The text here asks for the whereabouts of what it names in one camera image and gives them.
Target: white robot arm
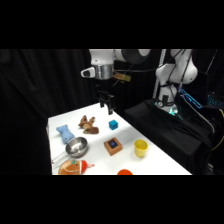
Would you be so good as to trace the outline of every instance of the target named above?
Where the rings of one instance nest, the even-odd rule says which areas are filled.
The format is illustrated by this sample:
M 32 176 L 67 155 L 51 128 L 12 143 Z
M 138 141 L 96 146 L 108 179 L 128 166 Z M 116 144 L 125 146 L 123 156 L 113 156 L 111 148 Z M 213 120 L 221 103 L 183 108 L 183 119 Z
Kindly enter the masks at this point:
M 178 112 L 174 104 L 177 92 L 180 93 L 183 84 L 190 84 L 197 77 L 198 70 L 192 61 L 192 51 L 193 49 L 172 49 L 172 57 L 179 52 L 175 57 L 176 63 L 165 64 L 156 71 L 160 81 L 160 93 L 156 105 L 166 112 Z M 180 84 L 178 90 L 173 83 Z
M 101 107 L 108 106 L 109 114 L 116 108 L 115 97 L 111 93 L 114 75 L 114 61 L 140 64 L 147 59 L 151 49 L 90 49 L 91 68 L 81 72 L 84 78 L 95 78 L 97 98 Z
M 140 64 L 149 56 L 150 49 L 90 49 L 92 67 L 81 72 L 84 78 L 108 80 L 113 77 L 114 61 Z

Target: stuffed toy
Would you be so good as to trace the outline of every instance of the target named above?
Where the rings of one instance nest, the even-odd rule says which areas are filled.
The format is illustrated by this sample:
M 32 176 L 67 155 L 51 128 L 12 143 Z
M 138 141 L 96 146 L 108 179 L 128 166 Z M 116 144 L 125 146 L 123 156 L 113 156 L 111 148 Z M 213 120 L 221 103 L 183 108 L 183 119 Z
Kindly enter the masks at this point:
M 57 131 L 61 134 L 62 141 L 64 144 L 68 144 L 70 140 L 75 138 L 75 136 L 68 130 L 68 125 L 58 127 Z
M 90 121 L 88 121 L 87 117 L 83 116 L 79 126 L 85 129 L 85 131 L 83 132 L 84 134 L 98 134 L 99 133 L 99 128 L 93 127 L 94 120 L 95 120 L 95 117 L 92 117 Z

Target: yellow cup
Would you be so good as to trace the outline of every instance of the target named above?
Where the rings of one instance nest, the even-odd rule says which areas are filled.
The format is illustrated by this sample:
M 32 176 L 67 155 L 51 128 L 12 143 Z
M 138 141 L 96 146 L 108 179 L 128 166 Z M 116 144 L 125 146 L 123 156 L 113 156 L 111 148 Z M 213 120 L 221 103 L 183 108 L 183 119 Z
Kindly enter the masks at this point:
M 134 143 L 135 145 L 135 155 L 139 158 L 144 157 L 145 152 L 148 149 L 148 144 L 144 140 L 137 140 Z

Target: black stand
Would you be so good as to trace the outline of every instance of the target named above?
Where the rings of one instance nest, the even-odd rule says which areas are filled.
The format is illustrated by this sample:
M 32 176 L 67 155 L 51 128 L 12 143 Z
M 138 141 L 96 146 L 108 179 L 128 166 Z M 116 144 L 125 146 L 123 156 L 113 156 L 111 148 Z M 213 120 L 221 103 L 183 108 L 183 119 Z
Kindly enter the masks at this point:
M 190 173 L 205 174 L 212 150 L 208 129 L 158 109 L 152 100 L 126 110 L 125 118 Z

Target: silver pot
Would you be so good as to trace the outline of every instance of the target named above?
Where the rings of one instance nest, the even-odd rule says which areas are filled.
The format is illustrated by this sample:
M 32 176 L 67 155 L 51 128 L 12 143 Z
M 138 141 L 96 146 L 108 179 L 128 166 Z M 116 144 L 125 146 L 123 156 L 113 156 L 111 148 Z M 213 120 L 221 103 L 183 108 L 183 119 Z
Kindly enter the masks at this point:
M 67 156 L 71 156 L 72 158 L 81 158 L 87 152 L 88 142 L 85 138 L 73 138 L 66 145 L 66 152 L 63 152 L 61 155 L 56 157 L 51 161 L 52 164 L 59 163 L 61 160 L 66 158 Z

